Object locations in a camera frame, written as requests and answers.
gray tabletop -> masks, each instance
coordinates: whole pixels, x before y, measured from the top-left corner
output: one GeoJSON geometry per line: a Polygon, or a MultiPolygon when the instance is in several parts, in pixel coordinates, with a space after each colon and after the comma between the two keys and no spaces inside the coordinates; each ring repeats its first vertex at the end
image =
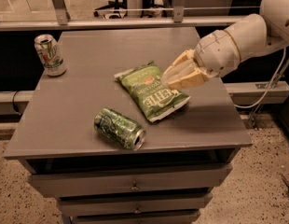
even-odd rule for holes
{"type": "Polygon", "coordinates": [[[188,104],[165,120],[148,122],[114,74],[154,61],[164,71],[199,40],[194,28],[154,28],[62,33],[67,65],[61,77],[43,75],[5,153],[8,159],[50,158],[248,147],[247,133],[225,86],[214,78],[195,89],[188,104]],[[147,136],[137,151],[93,129],[104,107],[141,123],[147,136]]]}

desk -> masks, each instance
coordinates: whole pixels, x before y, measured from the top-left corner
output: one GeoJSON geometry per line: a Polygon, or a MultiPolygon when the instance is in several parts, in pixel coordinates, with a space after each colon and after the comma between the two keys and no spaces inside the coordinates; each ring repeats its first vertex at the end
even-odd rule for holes
{"type": "Polygon", "coordinates": [[[155,61],[164,70],[199,40],[194,28],[62,33],[61,77],[40,79],[5,158],[19,160],[29,182],[54,197],[73,223],[190,223],[231,171],[251,138],[219,78],[188,104],[149,123],[114,74],[155,61]],[[102,138],[94,116],[110,107],[141,123],[137,151],[102,138]]]}

soda can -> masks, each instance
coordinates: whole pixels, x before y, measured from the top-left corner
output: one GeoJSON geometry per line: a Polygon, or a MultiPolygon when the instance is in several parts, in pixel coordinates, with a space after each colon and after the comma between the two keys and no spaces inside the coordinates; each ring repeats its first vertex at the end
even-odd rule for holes
{"type": "Polygon", "coordinates": [[[60,76],[66,71],[58,43],[52,35],[37,36],[34,39],[34,47],[48,76],[60,76]]]}
{"type": "Polygon", "coordinates": [[[141,124],[109,108],[104,108],[95,117],[94,128],[126,149],[137,150],[145,140],[141,124]]]}

green can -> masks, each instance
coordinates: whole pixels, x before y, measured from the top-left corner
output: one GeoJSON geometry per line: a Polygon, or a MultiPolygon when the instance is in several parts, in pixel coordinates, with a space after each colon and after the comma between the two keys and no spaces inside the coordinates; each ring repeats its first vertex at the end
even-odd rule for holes
{"type": "Polygon", "coordinates": [[[141,124],[109,108],[104,108],[95,117],[94,128],[126,149],[137,150],[145,140],[141,124]]]}

green chip bag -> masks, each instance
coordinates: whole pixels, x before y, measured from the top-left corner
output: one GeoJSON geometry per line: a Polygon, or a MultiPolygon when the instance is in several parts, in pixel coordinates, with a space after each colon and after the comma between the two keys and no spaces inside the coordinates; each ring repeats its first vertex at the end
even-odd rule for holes
{"type": "Polygon", "coordinates": [[[190,99],[190,96],[178,90],[164,88],[160,82],[161,76],[153,62],[115,74],[115,78],[151,122],[167,117],[190,99]]]}

